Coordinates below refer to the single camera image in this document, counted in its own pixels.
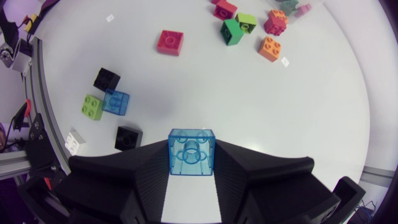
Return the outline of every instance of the white table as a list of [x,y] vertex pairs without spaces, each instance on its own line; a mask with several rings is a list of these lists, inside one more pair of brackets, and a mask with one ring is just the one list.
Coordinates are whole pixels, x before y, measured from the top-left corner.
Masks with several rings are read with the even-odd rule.
[[[218,139],[273,156],[314,158],[313,174],[330,190],[345,175],[359,181],[369,140],[368,96],[335,20],[320,6],[272,36],[282,50],[271,63],[257,53],[270,6],[230,2],[256,16],[258,25],[227,47],[208,0],[60,1],[38,37],[63,137],[76,129],[87,142],[83,155],[102,156],[119,152],[113,148],[118,126],[142,129],[142,145],[166,139],[172,128],[206,127]],[[157,53],[163,29],[184,33],[179,57]],[[87,93],[104,96],[93,87],[101,67],[121,76],[117,90],[130,101],[125,116],[104,113],[92,121],[80,108]],[[213,177],[170,176],[162,221],[220,220]]]

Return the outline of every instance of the transparent blue brick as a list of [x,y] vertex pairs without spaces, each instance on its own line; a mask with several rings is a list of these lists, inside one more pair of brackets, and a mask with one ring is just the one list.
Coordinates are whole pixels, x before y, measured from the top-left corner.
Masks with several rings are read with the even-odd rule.
[[128,94],[106,89],[102,110],[116,115],[125,115],[129,97]]
[[209,129],[173,129],[169,134],[172,175],[213,175],[216,137]]

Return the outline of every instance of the orange brick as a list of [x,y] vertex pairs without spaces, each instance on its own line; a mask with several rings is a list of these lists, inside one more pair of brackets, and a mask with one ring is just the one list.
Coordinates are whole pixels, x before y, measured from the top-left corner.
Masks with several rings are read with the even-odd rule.
[[282,19],[285,22],[285,24],[289,22],[285,16],[285,13],[282,10],[273,9],[269,11],[268,16],[274,16],[278,19]]
[[279,58],[280,44],[270,37],[264,38],[261,42],[259,54],[271,62],[275,62]]

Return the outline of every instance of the green brick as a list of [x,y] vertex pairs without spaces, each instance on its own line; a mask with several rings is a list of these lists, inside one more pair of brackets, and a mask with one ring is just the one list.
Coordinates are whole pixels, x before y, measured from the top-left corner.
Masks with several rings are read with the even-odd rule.
[[224,20],[220,32],[228,46],[238,44],[243,37],[243,31],[234,19]]
[[257,25],[256,18],[249,14],[239,12],[235,17],[235,20],[239,23],[241,30],[245,34],[250,34]]
[[299,2],[297,0],[284,1],[280,5],[280,10],[285,13],[285,16],[289,16],[292,12],[296,11],[296,5],[298,3]]
[[87,94],[81,107],[81,113],[93,120],[100,120],[102,117],[102,100]]

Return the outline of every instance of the paper tag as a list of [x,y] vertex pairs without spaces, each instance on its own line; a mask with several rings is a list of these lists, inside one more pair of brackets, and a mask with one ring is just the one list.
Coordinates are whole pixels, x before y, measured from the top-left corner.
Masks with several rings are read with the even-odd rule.
[[106,18],[107,22],[111,22],[113,19],[114,19],[114,16],[113,16],[112,14],[110,14],[110,15]]
[[282,60],[280,60],[280,62],[282,62],[282,64],[284,64],[286,68],[287,66],[289,66],[289,61],[287,60],[286,57],[283,57]]

